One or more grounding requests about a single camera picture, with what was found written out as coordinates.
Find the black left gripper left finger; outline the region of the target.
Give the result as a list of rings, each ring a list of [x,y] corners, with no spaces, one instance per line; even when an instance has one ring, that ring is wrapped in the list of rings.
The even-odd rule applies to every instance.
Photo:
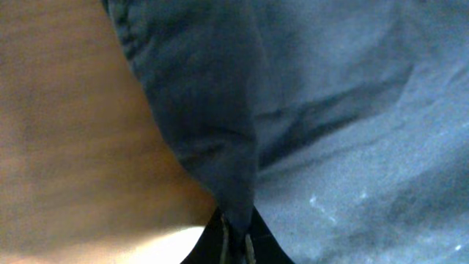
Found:
[[[216,209],[181,264],[224,264],[229,245],[229,230],[220,209]]]

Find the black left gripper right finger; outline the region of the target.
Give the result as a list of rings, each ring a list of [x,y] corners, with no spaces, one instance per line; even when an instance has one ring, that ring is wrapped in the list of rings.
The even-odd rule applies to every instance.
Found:
[[[294,264],[256,208],[253,208],[244,244],[246,264]]]

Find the navy blue shorts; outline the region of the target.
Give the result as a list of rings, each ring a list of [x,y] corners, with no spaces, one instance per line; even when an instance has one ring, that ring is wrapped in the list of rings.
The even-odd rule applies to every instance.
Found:
[[[253,208],[294,263],[468,261],[466,1],[103,7],[225,263]]]

